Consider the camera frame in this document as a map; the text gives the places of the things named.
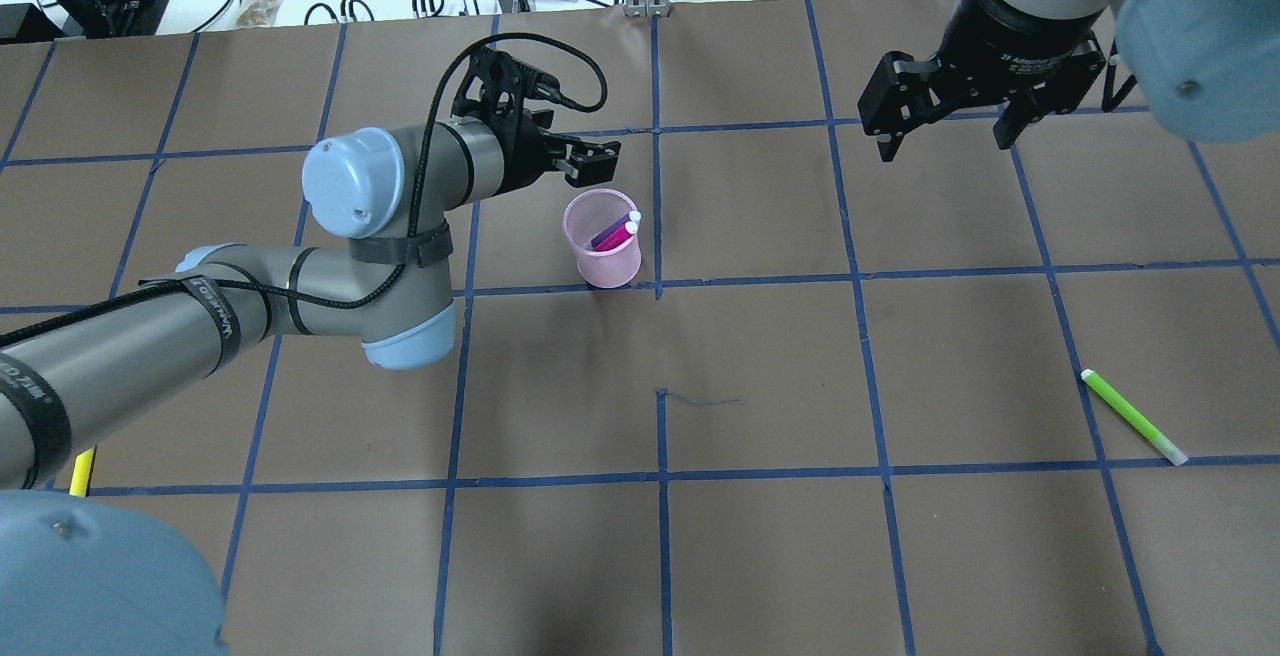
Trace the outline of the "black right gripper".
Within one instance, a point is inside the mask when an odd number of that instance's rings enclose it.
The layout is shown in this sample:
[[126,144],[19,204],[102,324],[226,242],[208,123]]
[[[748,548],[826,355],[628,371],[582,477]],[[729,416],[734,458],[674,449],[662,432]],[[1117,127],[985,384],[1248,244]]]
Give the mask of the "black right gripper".
[[960,0],[928,58],[890,50],[858,99],[865,135],[891,163],[905,136],[955,111],[1002,108],[995,142],[1011,150],[1047,115],[1075,111],[1105,68],[1100,12],[1066,20],[1018,14],[1002,3]]

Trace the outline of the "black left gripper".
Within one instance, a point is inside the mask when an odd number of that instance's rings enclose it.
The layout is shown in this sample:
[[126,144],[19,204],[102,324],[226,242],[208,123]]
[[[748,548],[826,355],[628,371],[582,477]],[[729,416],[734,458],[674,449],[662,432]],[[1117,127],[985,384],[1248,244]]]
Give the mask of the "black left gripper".
[[484,196],[529,187],[556,169],[570,187],[596,187],[613,181],[620,141],[575,140],[567,147],[562,137],[550,132],[553,110],[530,110],[527,101],[576,108],[576,101],[563,94],[561,81],[553,74],[492,46],[479,46],[468,54],[452,114],[479,120],[497,141],[500,179],[497,186],[483,187]]

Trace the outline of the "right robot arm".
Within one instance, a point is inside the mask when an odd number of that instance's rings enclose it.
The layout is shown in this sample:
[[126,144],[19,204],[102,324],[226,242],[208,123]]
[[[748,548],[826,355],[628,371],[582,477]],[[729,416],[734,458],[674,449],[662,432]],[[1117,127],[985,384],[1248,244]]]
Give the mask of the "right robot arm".
[[858,101],[883,161],[914,129],[997,106],[1010,149],[1075,111],[1103,81],[1106,109],[1139,88],[1157,123],[1196,142],[1277,131],[1277,0],[959,0],[937,51],[886,53]]

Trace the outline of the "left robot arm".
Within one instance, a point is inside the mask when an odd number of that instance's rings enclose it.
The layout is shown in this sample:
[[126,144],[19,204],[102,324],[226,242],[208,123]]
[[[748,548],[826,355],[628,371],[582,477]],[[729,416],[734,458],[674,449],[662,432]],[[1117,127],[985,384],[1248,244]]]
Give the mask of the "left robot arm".
[[207,560],[145,512],[45,489],[74,456],[242,352],[283,337],[356,338],[392,372],[454,347],[449,211],[561,172],[612,179],[618,142],[553,131],[556,106],[599,111],[609,87],[577,47],[594,102],[500,50],[467,45],[422,124],[320,138],[301,184],[343,249],[219,243],[129,292],[3,336],[3,652],[225,655],[225,597]]

